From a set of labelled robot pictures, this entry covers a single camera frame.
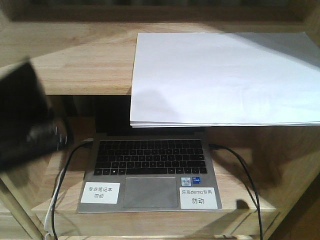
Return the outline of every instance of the intel sticker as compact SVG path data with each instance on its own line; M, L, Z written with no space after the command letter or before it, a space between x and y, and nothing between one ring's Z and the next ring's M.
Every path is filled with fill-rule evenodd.
M191 177L182 177L181 178L182 187L191 187Z
M199 176L192 177L192 183L193 184L200 184L201 183L200 177Z

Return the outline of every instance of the wooden shelf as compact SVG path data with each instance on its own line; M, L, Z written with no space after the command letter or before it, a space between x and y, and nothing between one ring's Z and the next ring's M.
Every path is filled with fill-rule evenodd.
M302 32L284 7L29 7L0 31L0 74L29 56L47 95L129 95L137 33Z
M74 132L81 133L78 140L84 139L85 135L92 136L92 119L74 118L70 122L76 127ZM319 134L320 126L207 129L211 143L232 147L248 162L259 189L264 230L279 216L288 213L319 173L320 163L316 160L320 156L316 141ZM35 198L32 211L42 222L65 158L63 152L51 157ZM212 234L259 233L256 207L245 187L251 189L250 184L237 160L227 151L212 152L222 202L222 210L218 211L77 213L84 170L89 159L90 151L79 150L62 185L56 209L56 229L63 236L179 236L191 239L209 238Z
M291 2L291 8L31 5L0 26L0 75L29 56L47 95L129 95L137 33L307 32L320 45L319 3ZM71 125L76 141L93 136L92 119L75 118ZM235 149L248 162L261 197L267 239L320 172L320 126L210 127L206 131L211 143ZM29 216L28 222L19 224L32 226L27 232L34 239L44 235L41 223L66 154L59 152L0 175L20 204L20 213ZM85 149L75 154L62 185L56 229L65 239L212 239L219 234L259 232L255 206L245 187L248 180L236 159L223 150L212 152L223 209L209 212L79 214L89 154ZM9 216L3 205L0 213Z

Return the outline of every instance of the stack of paper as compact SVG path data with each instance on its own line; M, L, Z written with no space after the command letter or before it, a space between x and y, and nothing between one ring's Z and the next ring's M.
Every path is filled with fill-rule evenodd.
M320 124L320 49L303 32L140 33L130 124Z

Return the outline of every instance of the black object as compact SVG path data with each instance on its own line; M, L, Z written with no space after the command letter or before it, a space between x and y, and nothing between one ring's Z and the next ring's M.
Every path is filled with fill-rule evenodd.
M130 95L95 95L93 98L95 130L108 136L192 135L204 127L132 127Z
M200 140L100 141L94 175L206 174Z
M67 122L54 116L29 62L0 80L0 171L70 143Z

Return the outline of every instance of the white label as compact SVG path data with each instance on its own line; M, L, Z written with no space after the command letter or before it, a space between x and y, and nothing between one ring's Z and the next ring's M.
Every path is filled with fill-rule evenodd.
M213 187L180 187L181 209L218 209Z
M86 182L81 198L83 204L117 204L120 183Z

